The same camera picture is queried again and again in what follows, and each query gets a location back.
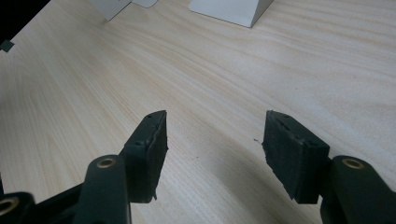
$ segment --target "small dark object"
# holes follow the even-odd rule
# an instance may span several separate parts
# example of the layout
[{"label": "small dark object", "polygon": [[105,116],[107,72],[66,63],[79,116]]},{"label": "small dark object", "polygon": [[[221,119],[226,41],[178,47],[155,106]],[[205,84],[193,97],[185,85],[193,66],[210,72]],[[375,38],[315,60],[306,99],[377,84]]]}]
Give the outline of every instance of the small dark object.
[{"label": "small dark object", "polygon": [[3,43],[0,44],[0,49],[2,49],[5,52],[9,52],[13,46],[14,43],[12,43],[9,40],[4,40]]}]

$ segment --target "wooden table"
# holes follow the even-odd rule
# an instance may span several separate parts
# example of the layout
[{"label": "wooden table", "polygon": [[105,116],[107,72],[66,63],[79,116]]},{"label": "wooden table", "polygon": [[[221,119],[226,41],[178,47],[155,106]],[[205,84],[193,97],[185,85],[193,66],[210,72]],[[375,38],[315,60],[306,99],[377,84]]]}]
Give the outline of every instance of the wooden table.
[{"label": "wooden table", "polygon": [[370,162],[396,190],[396,1],[275,0],[252,29],[131,4],[106,22],[52,0],[0,52],[6,193],[41,202],[118,154],[148,113],[168,112],[158,201],[135,223],[320,223],[265,162],[266,110]]}]

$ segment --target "light wood grain surface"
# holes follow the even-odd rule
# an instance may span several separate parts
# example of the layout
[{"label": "light wood grain surface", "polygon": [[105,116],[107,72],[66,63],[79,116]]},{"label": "light wood grain surface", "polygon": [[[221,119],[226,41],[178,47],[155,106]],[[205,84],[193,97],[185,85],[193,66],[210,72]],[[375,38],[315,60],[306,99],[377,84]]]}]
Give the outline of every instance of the light wood grain surface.
[{"label": "light wood grain surface", "polygon": [[41,202],[81,183],[162,109],[159,199],[133,204],[135,223],[320,223],[265,163],[270,109],[396,190],[396,1],[275,0],[252,29],[189,3],[131,4],[106,22],[89,1],[52,0],[0,52],[6,192]]}]

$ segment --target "white block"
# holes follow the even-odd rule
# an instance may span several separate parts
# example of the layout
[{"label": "white block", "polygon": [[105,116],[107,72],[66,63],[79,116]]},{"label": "white block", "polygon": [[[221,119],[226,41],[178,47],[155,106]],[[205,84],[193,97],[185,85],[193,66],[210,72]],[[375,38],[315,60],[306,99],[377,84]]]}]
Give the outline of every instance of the white block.
[{"label": "white block", "polygon": [[274,0],[193,0],[190,10],[206,16],[252,27]]},{"label": "white block", "polygon": [[131,3],[131,0],[90,0],[106,20],[111,21],[119,12]]},{"label": "white block", "polygon": [[133,3],[138,4],[141,7],[152,7],[157,0],[132,0]]}]

